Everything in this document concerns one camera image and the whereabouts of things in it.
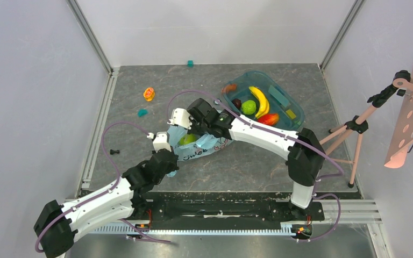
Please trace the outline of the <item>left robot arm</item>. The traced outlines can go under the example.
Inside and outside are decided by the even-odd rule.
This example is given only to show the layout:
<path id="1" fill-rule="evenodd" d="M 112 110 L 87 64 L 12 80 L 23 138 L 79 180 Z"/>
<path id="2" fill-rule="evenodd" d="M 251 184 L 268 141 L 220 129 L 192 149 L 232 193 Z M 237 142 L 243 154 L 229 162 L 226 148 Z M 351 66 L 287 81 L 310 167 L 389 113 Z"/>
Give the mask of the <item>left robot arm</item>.
<path id="1" fill-rule="evenodd" d="M 36 252 L 58 257 L 99 227 L 129 217 L 143 218 L 148 211 L 143 195 L 178 169 L 178 159 L 172 150 L 154 151 L 149 160 L 131 167 L 99 190 L 63 204 L 48 202 L 33 227 Z"/>

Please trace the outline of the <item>light blue plastic bag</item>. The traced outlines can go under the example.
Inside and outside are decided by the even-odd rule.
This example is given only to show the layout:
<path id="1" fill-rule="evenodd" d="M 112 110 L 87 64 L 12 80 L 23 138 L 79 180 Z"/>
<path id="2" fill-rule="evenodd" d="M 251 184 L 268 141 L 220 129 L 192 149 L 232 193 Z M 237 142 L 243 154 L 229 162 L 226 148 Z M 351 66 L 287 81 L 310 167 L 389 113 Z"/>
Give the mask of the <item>light blue plastic bag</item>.
<path id="1" fill-rule="evenodd" d="M 167 130 L 169 134 L 169 144 L 174 153 L 178 155 L 178 161 L 191 161 L 201 157 L 219 152 L 232 143 L 232 140 L 225 138 L 215 138 L 213 135 L 206 134 L 203 136 L 197 135 L 197 141 L 188 145 L 178 145 L 179 140 L 185 134 L 189 134 L 188 130 L 181 126 L 169 125 Z"/>

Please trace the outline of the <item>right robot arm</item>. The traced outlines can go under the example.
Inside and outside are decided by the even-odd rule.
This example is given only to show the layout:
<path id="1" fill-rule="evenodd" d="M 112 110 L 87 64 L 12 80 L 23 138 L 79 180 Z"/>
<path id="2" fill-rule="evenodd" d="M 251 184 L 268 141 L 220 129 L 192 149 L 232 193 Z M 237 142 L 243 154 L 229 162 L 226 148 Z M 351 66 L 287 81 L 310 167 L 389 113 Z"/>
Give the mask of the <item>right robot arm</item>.
<path id="1" fill-rule="evenodd" d="M 277 129 L 228 109 L 217 111 L 202 98 L 185 110 L 173 112 L 172 117 L 192 133 L 245 142 L 282 157 L 293 181 L 289 213 L 295 219 L 303 219 L 310 213 L 315 182 L 325 160 L 313 131 Z"/>

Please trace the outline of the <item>green fake apple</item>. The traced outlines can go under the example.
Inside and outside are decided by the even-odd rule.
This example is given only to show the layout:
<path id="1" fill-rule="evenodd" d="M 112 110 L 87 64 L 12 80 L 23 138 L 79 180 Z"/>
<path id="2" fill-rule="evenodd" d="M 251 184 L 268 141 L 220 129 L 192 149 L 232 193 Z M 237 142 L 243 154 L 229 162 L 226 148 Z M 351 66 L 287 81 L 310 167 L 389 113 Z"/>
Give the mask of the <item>green fake apple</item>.
<path id="1" fill-rule="evenodd" d="M 193 142 L 197 141 L 197 139 L 198 139 L 198 137 L 194 134 L 185 134 L 179 140 L 178 145 L 180 145 L 180 146 L 188 145 L 190 143 L 193 143 Z"/>

